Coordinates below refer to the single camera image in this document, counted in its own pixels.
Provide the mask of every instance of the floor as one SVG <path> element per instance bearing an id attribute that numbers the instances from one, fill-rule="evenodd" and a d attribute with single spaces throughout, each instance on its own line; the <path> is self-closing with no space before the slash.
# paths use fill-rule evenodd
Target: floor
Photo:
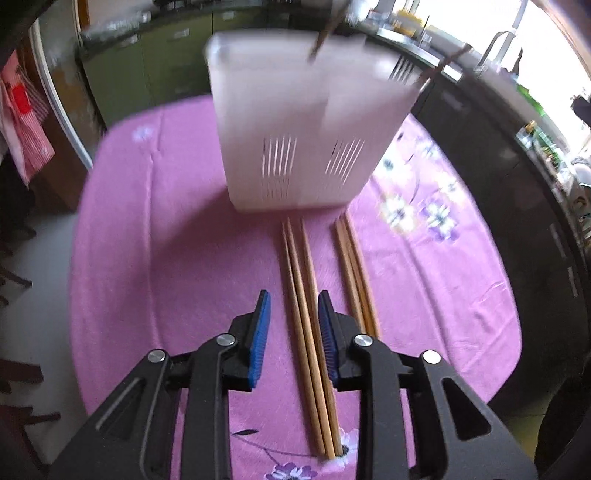
<path id="1" fill-rule="evenodd" d="M 76 215 L 42 215 L 28 223 L 37 236 L 15 245 L 14 256 L 2 260 L 33 286 L 26 290 L 8 282 L 1 288 L 10 305 L 0 308 L 0 357 L 40 364 L 45 381 L 13 383 L 13 393 L 0 394 L 0 403 L 32 405 L 35 414 L 61 413 L 58 422 L 27 427 L 40 458 L 50 463 L 87 418 L 69 343 L 68 278 Z M 532 458 L 550 396 L 504 419 Z"/>

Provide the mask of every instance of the white plastic container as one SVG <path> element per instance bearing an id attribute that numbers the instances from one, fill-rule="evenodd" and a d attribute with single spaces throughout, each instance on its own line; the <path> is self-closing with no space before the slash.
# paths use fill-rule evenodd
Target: white plastic container
<path id="1" fill-rule="evenodd" d="M 206 46 L 228 192 L 237 210 L 344 205 L 362 190 L 419 94 L 388 80 L 398 56 L 355 38 L 215 34 Z"/>

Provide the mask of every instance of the ventilation slot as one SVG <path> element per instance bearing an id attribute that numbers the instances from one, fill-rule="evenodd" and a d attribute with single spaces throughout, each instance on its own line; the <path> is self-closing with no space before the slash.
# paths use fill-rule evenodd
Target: ventilation slot
<path id="1" fill-rule="evenodd" d="M 365 141 L 357 138 L 352 142 L 337 140 L 324 173 L 340 178 L 345 184 L 364 145 Z"/>
<path id="2" fill-rule="evenodd" d="M 262 141 L 262 178 L 285 177 L 291 175 L 296 156 L 297 138 L 265 138 Z"/>

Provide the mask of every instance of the bottle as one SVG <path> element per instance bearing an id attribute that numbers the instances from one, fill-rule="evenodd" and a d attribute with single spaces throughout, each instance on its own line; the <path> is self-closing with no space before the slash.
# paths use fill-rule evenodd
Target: bottle
<path id="1" fill-rule="evenodd" d="M 542 157 L 552 165 L 555 172 L 560 171 L 562 155 L 552 140 L 538 127 L 536 121 L 531 121 L 525 126 L 525 131 L 532 136 L 534 146 Z"/>

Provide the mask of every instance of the metal screw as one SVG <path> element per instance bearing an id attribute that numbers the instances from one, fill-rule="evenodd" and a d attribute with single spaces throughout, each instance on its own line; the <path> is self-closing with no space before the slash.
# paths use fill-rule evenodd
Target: metal screw
<path id="1" fill-rule="evenodd" d="M 148 360 L 153 364 L 158 364 L 166 358 L 166 352 L 164 350 L 152 350 L 148 353 Z"/>
<path id="2" fill-rule="evenodd" d="M 217 344 L 221 346 L 230 346 L 234 345 L 236 339 L 230 333 L 223 333 L 217 337 Z"/>
<path id="3" fill-rule="evenodd" d="M 359 346 L 370 346 L 374 342 L 374 339 L 371 338 L 369 335 L 363 335 L 363 334 L 355 335 L 355 338 L 353 340 Z"/>
<path id="4" fill-rule="evenodd" d="M 437 365 L 441 361 L 441 355 L 435 350 L 427 350 L 423 353 L 423 359 L 428 364 Z"/>

